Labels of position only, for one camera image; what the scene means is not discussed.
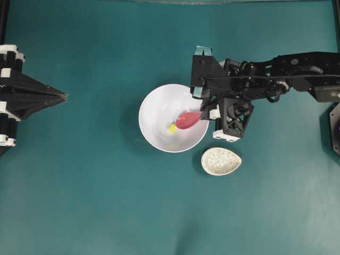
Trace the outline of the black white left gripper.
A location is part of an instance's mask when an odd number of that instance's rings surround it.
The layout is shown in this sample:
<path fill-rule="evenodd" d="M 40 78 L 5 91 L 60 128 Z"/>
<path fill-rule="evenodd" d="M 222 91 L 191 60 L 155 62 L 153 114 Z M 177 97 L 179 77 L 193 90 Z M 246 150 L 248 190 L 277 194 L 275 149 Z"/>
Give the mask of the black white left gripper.
<path fill-rule="evenodd" d="M 67 94 L 22 73 L 25 55 L 1 45 L 1 156 L 16 146 L 18 122 L 67 101 Z"/>

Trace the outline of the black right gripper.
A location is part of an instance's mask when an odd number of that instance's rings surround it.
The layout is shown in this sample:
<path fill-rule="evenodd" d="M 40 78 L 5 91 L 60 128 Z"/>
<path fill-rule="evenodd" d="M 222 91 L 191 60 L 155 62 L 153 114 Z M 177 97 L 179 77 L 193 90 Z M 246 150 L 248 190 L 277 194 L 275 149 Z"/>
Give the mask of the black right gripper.
<path fill-rule="evenodd" d="M 200 119 L 215 121 L 215 139 L 234 142 L 244 136 L 254 106 L 248 92 L 254 64 L 226 59 L 220 64 L 212 49 L 197 46 L 192 59 L 190 92 L 201 103 Z"/>

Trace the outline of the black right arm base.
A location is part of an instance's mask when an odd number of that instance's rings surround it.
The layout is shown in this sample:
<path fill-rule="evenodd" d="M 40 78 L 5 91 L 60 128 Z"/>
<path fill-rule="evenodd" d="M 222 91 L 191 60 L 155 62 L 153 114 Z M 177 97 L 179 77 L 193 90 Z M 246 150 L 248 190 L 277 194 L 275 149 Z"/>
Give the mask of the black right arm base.
<path fill-rule="evenodd" d="M 324 151 L 339 157 L 339 103 L 333 103 L 320 116 L 320 134 Z"/>

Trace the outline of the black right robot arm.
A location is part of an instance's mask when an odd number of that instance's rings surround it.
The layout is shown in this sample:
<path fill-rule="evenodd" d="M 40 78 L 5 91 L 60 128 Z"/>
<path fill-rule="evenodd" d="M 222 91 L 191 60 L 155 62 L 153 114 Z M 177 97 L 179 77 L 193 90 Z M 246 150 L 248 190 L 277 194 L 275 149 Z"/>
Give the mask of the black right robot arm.
<path fill-rule="evenodd" d="M 254 106 L 276 103 L 295 89 L 320 103 L 339 101 L 339 54 L 310 52 L 280 55 L 264 62 L 218 62 L 211 49 L 198 46 L 192 59 L 190 93 L 201 100 L 200 119 L 215 121 L 213 137 L 243 138 Z"/>

